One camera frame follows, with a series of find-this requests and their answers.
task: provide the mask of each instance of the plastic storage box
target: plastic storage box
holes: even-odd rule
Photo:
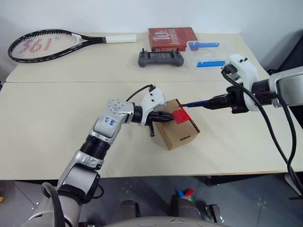
[[[187,41],[186,59],[190,68],[221,67],[233,53],[226,41]]]

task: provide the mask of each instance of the red book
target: red book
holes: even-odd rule
[[[152,52],[185,51],[186,42],[197,40],[191,27],[149,28]]]

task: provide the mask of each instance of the gray floor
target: gray floor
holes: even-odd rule
[[[164,216],[175,189],[195,189],[195,200],[218,204],[224,224],[232,227],[303,227],[303,202],[290,201],[296,193],[283,175],[266,175],[217,186],[195,177],[138,177],[102,179],[105,194],[83,205],[81,221],[97,225],[110,222],[116,207],[126,199],[140,204],[142,216]],[[14,227],[26,220],[44,198],[40,185],[0,181],[0,226]]]

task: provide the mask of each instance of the racket handle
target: racket handle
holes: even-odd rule
[[[105,40],[107,44],[116,43],[135,43],[137,42],[137,36],[134,35],[106,35]]]

